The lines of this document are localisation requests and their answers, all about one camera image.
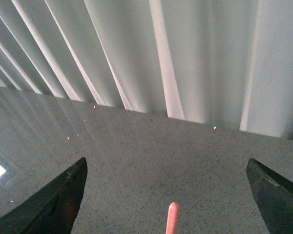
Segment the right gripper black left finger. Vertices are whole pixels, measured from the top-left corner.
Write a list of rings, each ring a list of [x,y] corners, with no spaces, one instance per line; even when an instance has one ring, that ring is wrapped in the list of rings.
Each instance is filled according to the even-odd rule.
[[[69,234],[87,178],[85,157],[0,218],[0,234]]]

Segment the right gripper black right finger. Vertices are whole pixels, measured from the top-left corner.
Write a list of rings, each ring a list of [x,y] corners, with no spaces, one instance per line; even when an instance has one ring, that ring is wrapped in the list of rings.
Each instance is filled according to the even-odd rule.
[[[293,182],[254,158],[246,168],[253,199],[271,234],[293,234]]]

